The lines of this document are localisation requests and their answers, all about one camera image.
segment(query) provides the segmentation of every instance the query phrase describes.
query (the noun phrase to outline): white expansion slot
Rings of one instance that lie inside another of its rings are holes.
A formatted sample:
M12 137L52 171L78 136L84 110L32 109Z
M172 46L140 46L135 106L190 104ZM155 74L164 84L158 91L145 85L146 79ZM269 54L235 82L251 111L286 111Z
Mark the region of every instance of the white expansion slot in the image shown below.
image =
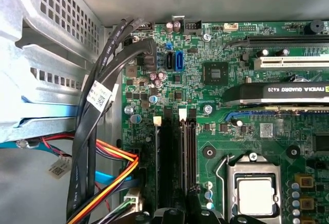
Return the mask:
M329 68L329 55L260 57L254 61L255 70L321 70Z

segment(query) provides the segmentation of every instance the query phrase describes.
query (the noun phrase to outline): blue sata port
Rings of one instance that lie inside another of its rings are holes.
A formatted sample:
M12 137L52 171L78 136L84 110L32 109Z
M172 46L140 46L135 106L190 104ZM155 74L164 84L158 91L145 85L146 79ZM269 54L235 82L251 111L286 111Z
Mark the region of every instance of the blue sata port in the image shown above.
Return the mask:
M175 71L183 71L183 67L184 67L183 51L176 51Z

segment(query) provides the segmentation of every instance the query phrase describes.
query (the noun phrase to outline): yellow wire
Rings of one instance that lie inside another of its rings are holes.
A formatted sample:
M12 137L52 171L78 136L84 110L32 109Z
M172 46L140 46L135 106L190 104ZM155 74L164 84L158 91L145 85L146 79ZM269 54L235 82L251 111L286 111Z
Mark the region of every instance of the yellow wire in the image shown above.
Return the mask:
M124 159L127 159L128 161L134 161L133 158L130 158L129 156L124 155L123 153L120 153L120 152L118 152L118 151L115 151L115 150L113 150L113 149L111 149L111 148L107 148L107 147L103 147L103 148L104 148L105 150L107 150L107 151L113 153L113 154L116 154L116 155L118 155L118 156L123 157Z
M138 165L138 157L134 160L133 164L131 165L131 168L127 170L127 172L123 172L112 184L106 187L106 190L104 190L101 194L99 194L97 197L95 197L86 207L84 207L79 214L77 214L71 221L68 222L68 224L74 224L76 221L79 221L85 212L89 210L90 207L92 207L95 202L97 202L99 199L101 199L104 195L106 195L110 190L112 190L119 182L124 180Z

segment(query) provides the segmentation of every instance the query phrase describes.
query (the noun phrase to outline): white connector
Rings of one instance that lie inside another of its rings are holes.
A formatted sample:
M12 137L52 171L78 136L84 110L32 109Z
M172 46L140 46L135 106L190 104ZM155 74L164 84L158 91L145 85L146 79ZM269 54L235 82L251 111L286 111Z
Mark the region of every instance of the white connector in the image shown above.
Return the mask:
M329 55L298 57L260 57L254 61L254 69L268 70L320 70L329 68Z
M133 199L134 202L132 203L135 212L139 212L143 210L143 199L141 197L140 188L131 188L127 192L127 194L123 197L123 201Z

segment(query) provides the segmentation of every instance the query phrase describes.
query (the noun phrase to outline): white sticker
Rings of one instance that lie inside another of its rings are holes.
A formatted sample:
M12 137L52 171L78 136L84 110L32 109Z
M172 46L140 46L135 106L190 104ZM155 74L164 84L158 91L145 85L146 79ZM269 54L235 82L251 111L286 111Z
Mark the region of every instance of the white sticker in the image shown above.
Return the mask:
M62 178L67 172L71 170L71 165L62 159L58 159L53 165L51 165L48 172L55 179Z
M119 88L119 85L115 84L113 87L112 96L109 98L110 102L114 102L115 96L117 95L117 92L118 92L118 88Z
M112 92L109 89L95 80L88 93L87 101L102 113L111 95Z
M261 138L273 137L273 123L261 123Z
M82 82L82 85L81 85L81 91L83 91L84 89L84 86L86 85L86 82L87 82L87 79L88 79L89 75L86 74L83 78L83 82Z

